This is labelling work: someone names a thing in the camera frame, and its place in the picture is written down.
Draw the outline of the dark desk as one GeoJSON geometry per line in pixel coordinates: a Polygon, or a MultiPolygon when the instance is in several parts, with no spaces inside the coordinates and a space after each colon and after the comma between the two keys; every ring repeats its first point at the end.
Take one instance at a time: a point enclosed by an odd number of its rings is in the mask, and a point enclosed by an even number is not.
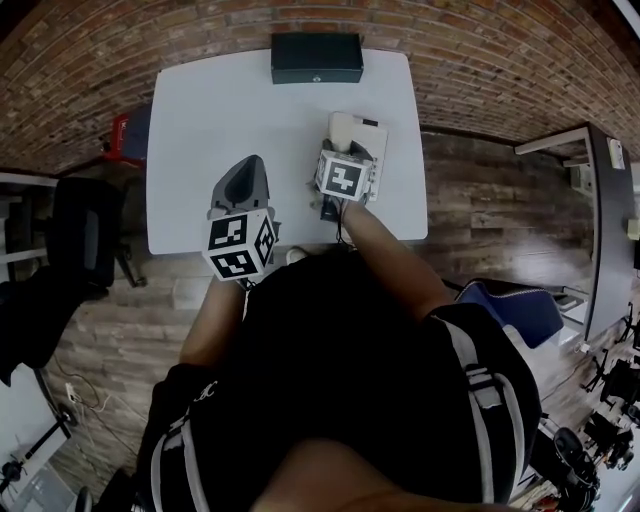
{"type": "Polygon", "coordinates": [[[587,123],[514,147],[517,155],[525,155],[576,142],[585,145],[592,174],[594,218],[591,289],[586,294],[584,319],[565,319],[567,325],[582,333],[585,342],[623,318],[635,276],[635,242],[627,234],[628,222],[635,217],[631,161],[623,148],[626,169],[611,167],[608,137],[587,123]]]}

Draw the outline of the red stool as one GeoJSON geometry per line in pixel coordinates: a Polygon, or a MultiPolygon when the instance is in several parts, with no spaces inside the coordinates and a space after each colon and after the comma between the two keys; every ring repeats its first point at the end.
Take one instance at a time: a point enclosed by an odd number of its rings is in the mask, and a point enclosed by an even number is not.
{"type": "Polygon", "coordinates": [[[106,159],[145,167],[151,110],[150,103],[144,104],[113,120],[109,141],[103,144],[106,159]]]}

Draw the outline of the white telephone handset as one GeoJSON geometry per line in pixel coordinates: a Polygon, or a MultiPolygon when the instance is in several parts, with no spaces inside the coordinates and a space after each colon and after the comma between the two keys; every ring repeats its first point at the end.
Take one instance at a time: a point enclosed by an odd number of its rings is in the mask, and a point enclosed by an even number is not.
{"type": "Polygon", "coordinates": [[[329,140],[333,150],[343,154],[352,153],[354,116],[343,112],[333,112],[329,116],[329,140]]]}

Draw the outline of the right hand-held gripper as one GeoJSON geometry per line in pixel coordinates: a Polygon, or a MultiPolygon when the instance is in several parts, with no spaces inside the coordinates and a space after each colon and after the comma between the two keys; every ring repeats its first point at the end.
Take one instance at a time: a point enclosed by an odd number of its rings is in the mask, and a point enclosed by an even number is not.
{"type": "Polygon", "coordinates": [[[372,192],[377,159],[357,141],[349,155],[335,151],[328,138],[322,141],[313,183],[325,195],[350,201],[366,199],[372,192]]]}

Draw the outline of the black office chair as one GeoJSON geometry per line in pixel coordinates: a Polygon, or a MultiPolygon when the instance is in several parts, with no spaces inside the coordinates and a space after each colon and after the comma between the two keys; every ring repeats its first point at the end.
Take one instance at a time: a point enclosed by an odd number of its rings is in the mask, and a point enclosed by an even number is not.
{"type": "Polygon", "coordinates": [[[131,247],[122,240],[125,189],[105,180],[68,177],[55,188],[45,229],[49,265],[79,286],[83,299],[109,294],[119,266],[129,285],[144,287],[129,265],[131,247]]]}

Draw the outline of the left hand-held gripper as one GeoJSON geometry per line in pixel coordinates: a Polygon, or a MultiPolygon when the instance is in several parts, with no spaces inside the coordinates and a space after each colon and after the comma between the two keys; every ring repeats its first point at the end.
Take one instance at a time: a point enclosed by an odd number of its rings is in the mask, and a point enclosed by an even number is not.
{"type": "Polygon", "coordinates": [[[264,161],[251,155],[214,186],[202,256],[220,281],[252,279],[264,274],[277,241],[264,161]]]}

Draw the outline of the person's left forearm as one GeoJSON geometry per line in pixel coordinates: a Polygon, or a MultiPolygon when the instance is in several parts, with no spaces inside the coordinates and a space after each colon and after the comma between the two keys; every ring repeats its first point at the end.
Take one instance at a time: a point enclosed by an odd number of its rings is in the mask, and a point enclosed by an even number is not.
{"type": "Polygon", "coordinates": [[[182,345],[179,363],[214,366],[241,325],[245,300],[246,291],[236,281],[219,281],[214,277],[182,345]]]}

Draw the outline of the white shelf unit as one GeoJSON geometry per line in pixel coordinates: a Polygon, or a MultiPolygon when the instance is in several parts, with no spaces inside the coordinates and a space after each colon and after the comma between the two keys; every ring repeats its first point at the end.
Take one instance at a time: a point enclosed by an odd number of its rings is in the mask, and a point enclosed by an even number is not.
{"type": "Polygon", "coordinates": [[[47,256],[44,243],[34,240],[31,193],[57,184],[55,178],[0,170],[0,266],[47,256]]]}

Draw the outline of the cream telephone base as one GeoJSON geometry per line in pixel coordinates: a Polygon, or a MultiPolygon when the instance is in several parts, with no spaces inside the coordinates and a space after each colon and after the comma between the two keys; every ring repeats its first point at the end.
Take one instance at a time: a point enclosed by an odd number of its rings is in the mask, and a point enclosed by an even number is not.
{"type": "Polygon", "coordinates": [[[354,116],[355,126],[353,140],[364,146],[369,153],[377,159],[377,171],[369,201],[375,202],[379,196],[379,189],[384,168],[384,159],[388,141],[388,131],[385,125],[378,121],[354,116]]]}

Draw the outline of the black metal box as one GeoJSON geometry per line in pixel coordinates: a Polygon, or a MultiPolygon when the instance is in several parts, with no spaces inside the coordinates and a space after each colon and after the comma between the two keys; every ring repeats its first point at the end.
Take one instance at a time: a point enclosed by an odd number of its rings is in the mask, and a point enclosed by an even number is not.
{"type": "Polygon", "coordinates": [[[357,34],[289,32],[271,35],[274,84],[359,83],[363,70],[357,34]]]}

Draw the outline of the blue chair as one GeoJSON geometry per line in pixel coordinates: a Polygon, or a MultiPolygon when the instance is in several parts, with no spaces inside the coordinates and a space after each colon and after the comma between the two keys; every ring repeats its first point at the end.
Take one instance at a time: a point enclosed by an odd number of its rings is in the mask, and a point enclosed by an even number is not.
{"type": "Polygon", "coordinates": [[[483,306],[502,327],[513,327],[530,349],[547,342],[564,327],[554,297],[544,288],[474,279],[458,292],[456,301],[483,306]]]}

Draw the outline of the black tripod stands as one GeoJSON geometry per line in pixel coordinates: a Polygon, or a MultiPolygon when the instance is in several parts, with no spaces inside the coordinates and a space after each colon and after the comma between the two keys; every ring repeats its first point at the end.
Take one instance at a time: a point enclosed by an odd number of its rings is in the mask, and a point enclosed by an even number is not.
{"type": "Polygon", "coordinates": [[[631,340],[633,355],[610,359],[611,350],[603,348],[592,358],[593,377],[580,386],[587,393],[597,392],[599,403],[607,407],[588,416],[583,427],[587,447],[594,451],[596,461],[620,471],[634,459],[634,432],[640,434],[640,314],[630,312],[623,322],[624,329],[615,343],[631,340]]]}

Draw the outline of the person's black shirt torso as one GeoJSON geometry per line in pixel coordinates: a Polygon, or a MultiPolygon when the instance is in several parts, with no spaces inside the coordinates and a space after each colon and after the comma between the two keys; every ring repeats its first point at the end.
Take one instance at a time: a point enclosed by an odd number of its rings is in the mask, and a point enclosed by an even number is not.
{"type": "Polygon", "coordinates": [[[249,512],[304,441],[354,450],[402,490],[505,503],[541,408],[531,371],[483,306],[413,317],[355,253],[280,268],[248,296],[222,358],[153,390],[138,457],[151,512],[249,512]]]}

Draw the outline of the person's right forearm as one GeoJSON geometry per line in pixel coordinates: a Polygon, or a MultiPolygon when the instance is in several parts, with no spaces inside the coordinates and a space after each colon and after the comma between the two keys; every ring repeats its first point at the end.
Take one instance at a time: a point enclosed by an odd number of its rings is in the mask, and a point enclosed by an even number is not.
{"type": "Polygon", "coordinates": [[[451,304],[449,292],[433,268],[364,205],[350,201],[341,219],[370,270],[416,320],[451,304]]]}

